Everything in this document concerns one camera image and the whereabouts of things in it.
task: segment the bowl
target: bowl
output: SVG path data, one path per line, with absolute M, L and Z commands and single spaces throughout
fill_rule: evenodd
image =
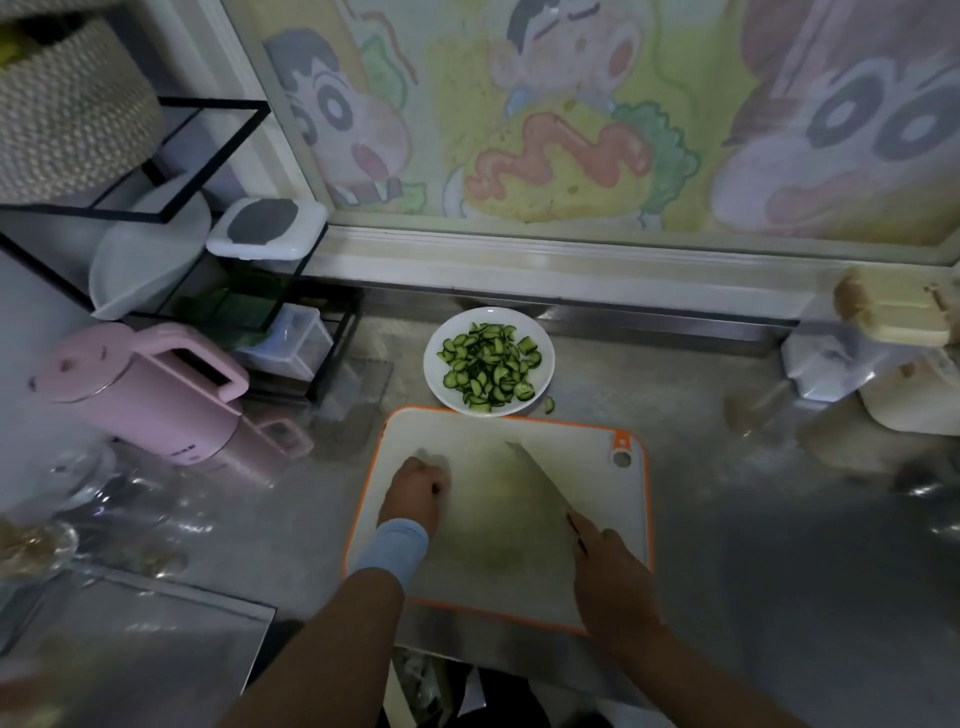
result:
M 443 362 L 437 352 L 444 348 L 445 339 L 453 339 L 461 333 L 468 333 L 470 324 L 501 324 L 503 326 L 514 326 L 515 341 L 520 341 L 524 336 L 529 336 L 537 342 L 537 351 L 540 352 L 542 360 L 537 369 L 531 369 L 528 381 L 534 386 L 535 394 L 527 401 L 520 401 L 516 398 L 509 404 L 502 407 L 496 407 L 491 412 L 478 412 L 470 409 L 469 405 L 464 404 L 464 396 L 456 389 L 447 389 L 444 387 L 444 376 L 450 371 L 450 365 Z M 543 327 L 529 316 L 524 316 L 519 311 L 511 308 L 483 307 L 473 308 L 470 311 L 458 313 L 452 319 L 445 321 L 440 328 L 433 332 L 429 343 L 426 345 L 426 351 L 423 352 L 423 375 L 426 377 L 426 383 L 430 387 L 437 399 L 443 402 L 450 409 L 457 412 L 463 412 L 465 415 L 474 417 L 502 417 L 504 415 L 514 415 L 520 410 L 526 409 L 537 401 L 546 391 L 547 384 L 553 378 L 553 369 L 556 364 L 556 354 L 553 351 L 553 342 L 546 335 Z
M 151 190 L 133 210 L 156 212 L 183 189 L 181 175 Z M 141 307 L 160 305 L 204 252 L 210 208 L 199 192 L 165 225 L 120 222 L 111 226 L 90 264 L 92 316 L 115 321 Z

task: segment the rope basket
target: rope basket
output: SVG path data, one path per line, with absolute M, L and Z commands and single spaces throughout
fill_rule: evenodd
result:
M 148 159 L 163 135 L 149 82 L 99 17 L 0 70 L 0 100 L 3 204 L 114 180 Z
M 120 0 L 0 0 L 0 22 L 31 15 L 98 10 L 119 4 Z

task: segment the red ketchup squiggle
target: red ketchup squiggle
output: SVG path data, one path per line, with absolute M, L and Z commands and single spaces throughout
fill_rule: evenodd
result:
M 650 171 L 651 155 L 643 137 L 626 124 L 613 122 L 600 132 L 593 144 L 552 111 L 531 114 L 523 122 L 523 154 L 488 149 L 477 157 L 475 174 L 467 177 L 467 189 L 483 202 L 490 197 L 503 200 L 507 190 L 501 175 L 514 175 L 530 184 L 553 180 L 553 168 L 546 158 L 547 144 L 559 144 L 591 180 L 601 187 L 613 187 L 620 181 L 620 162 L 638 177 Z

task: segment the kettle handle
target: kettle handle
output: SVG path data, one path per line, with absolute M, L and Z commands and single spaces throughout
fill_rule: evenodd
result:
M 310 450 L 313 449 L 313 440 L 310 438 L 310 435 L 305 429 L 303 429 L 296 421 L 292 420 L 282 409 L 271 409 L 268 410 L 256 417 L 249 417 L 251 425 L 253 425 L 257 430 L 259 430 L 264 437 L 267 437 L 280 451 L 283 452 L 291 460 L 294 460 L 298 457 L 303 457 L 310 453 Z M 285 448 L 279 442 L 270 437 L 264 429 L 269 425 L 283 425 L 286 427 L 287 432 L 290 433 L 293 442 L 290 447 Z
M 217 387 L 203 376 L 184 376 L 175 367 L 156 358 L 158 354 L 171 352 L 174 349 L 188 350 L 229 379 L 229 382 Z M 144 328 L 133 336 L 131 350 L 149 356 L 161 369 L 201 394 L 221 402 L 236 400 L 250 388 L 250 375 L 247 374 L 246 369 L 195 328 L 186 327 L 183 324 L 160 324 Z

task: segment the person's left hand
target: person's left hand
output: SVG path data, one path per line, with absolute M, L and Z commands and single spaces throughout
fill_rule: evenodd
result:
M 431 467 L 418 457 L 408 457 L 396 471 L 390 489 L 380 506 L 380 525 L 392 519 L 416 521 L 433 538 L 440 520 L 440 495 L 450 486 L 446 473 Z

